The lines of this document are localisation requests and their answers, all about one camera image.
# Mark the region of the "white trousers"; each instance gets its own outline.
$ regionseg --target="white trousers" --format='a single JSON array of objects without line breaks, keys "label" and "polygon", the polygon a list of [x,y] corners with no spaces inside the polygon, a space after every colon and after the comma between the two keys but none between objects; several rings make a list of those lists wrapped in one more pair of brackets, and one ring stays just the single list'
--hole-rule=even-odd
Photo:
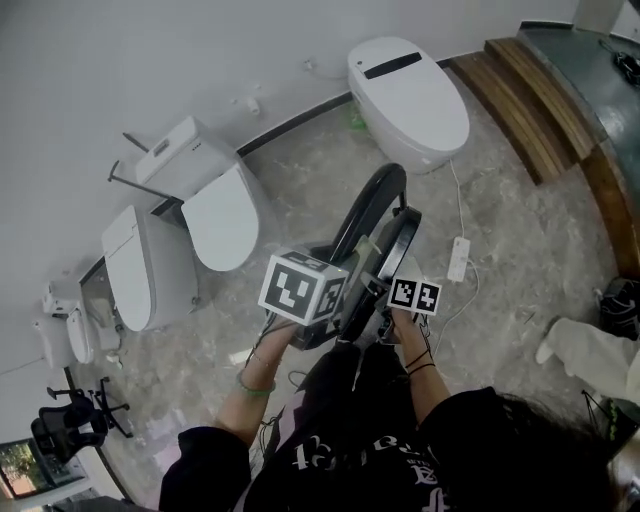
[{"label": "white trousers", "polygon": [[603,396],[640,404],[638,342],[566,318],[553,325],[545,341],[568,373]]}]

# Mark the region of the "office chair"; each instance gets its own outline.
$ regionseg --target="office chair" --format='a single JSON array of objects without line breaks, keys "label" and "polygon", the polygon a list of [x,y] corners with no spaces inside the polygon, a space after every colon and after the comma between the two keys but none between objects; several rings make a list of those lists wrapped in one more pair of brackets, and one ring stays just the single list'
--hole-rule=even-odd
[{"label": "office chair", "polygon": [[[91,398],[87,398],[81,389],[54,391],[47,388],[47,393],[54,400],[60,395],[69,395],[71,403],[64,407],[43,407],[38,418],[31,423],[31,432],[42,455],[54,456],[61,464],[66,464],[82,448],[102,446],[112,428],[126,438],[133,437],[113,417],[115,411],[128,411],[129,404],[109,407],[105,392],[105,383],[108,382],[108,377],[100,379],[100,391],[88,391]],[[91,425],[92,432],[81,432],[85,425]]]}]

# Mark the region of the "black bag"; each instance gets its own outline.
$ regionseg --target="black bag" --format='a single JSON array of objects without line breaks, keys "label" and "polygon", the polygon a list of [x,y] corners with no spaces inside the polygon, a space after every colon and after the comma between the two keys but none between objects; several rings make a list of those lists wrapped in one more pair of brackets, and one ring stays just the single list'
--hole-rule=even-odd
[{"label": "black bag", "polygon": [[636,341],[640,335],[640,281],[617,277],[600,302],[600,328],[621,338]]}]

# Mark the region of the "black bracelet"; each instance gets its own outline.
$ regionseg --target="black bracelet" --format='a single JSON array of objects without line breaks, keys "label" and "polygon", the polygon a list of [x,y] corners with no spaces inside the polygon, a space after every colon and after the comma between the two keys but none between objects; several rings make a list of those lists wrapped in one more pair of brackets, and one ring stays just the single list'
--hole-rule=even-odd
[{"label": "black bracelet", "polygon": [[427,350],[425,350],[422,354],[420,354],[418,357],[416,357],[413,361],[411,361],[408,365],[406,365],[404,367],[405,370],[409,369],[409,366],[413,366],[414,364],[416,364],[421,358],[423,358],[424,356],[426,356],[427,354],[431,354],[431,347],[429,346],[429,344],[427,343]]},{"label": "black bracelet", "polygon": [[409,377],[411,377],[412,373],[416,373],[418,370],[422,370],[423,368],[426,368],[427,366],[433,366],[434,368],[436,367],[436,365],[433,364],[433,363],[423,364],[422,366],[418,366],[415,370],[411,370],[409,372]]}]

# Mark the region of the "pant leg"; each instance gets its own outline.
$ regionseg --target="pant leg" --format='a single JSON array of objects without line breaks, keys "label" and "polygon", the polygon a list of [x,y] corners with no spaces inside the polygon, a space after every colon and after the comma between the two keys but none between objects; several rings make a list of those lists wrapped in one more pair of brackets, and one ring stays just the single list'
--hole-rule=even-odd
[{"label": "pant leg", "polygon": [[638,351],[635,342],[567,318],[553,325],[545,341],[568,372],[604,396],[628,399],[627,375]]},{"label": "pant leg", "polygon": [[337,343],[322,356],[304,378],[293,398],[278,415],[265,450],[268,461],[294,430],[338,408],[352,394],[360,350],[351,343]]},{"label": "pant leg", "polygon": [[373,343],[364,354],[360,375],[356,383],[356,392],[379,391],[393,381],[406,378],[406,375],[407,372],[393,345]]},{"label": "pant leg", "polygon": [[360,422],[388,425],[390,432],[415,431],[409,378],[393,346],[374,343],[367,349],[355,399]]}]

